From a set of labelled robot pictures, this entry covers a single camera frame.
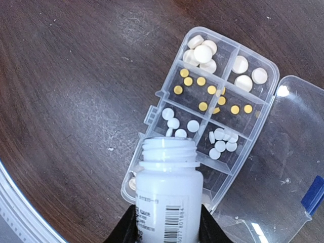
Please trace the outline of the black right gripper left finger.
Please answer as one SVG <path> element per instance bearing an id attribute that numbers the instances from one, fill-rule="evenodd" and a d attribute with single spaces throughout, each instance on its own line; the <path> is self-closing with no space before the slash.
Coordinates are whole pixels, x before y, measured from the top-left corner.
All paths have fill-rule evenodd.
<path id="1" fill-rule="evenodd" d="M 135 205 L 128 207 L 105 243 L 135 243 L 137 239 Z"/>

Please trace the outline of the clear plastic pill organizer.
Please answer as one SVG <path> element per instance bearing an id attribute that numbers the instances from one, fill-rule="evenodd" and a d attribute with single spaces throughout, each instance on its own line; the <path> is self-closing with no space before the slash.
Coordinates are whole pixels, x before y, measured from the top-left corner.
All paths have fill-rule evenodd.
<path id="1" fill-rule="evenodd" d="M 205 27 L 185 35 L 139 140 L 191 138 L 233 242 L 290 242 L 323 201 L 323 89 Z"/>

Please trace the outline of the small white pill bottle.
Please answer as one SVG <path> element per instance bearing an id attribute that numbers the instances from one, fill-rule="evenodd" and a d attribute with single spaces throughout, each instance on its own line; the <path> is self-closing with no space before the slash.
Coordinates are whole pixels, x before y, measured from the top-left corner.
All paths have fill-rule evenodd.
<path id="1" fill-rule="evenodd" d="M 203 175 L 192 139 L 155 137 L 142 145 L 136 175 L 137 242 L 198 242 Z"/>

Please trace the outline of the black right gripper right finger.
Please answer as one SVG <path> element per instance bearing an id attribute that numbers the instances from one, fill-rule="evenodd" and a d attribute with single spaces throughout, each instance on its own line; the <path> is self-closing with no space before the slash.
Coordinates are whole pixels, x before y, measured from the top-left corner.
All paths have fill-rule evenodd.
<path id="1" fill-rule="evenodd" d="M 200 243 L 233 243 L 204 205 L 201 206 L 198 239 Z"/>

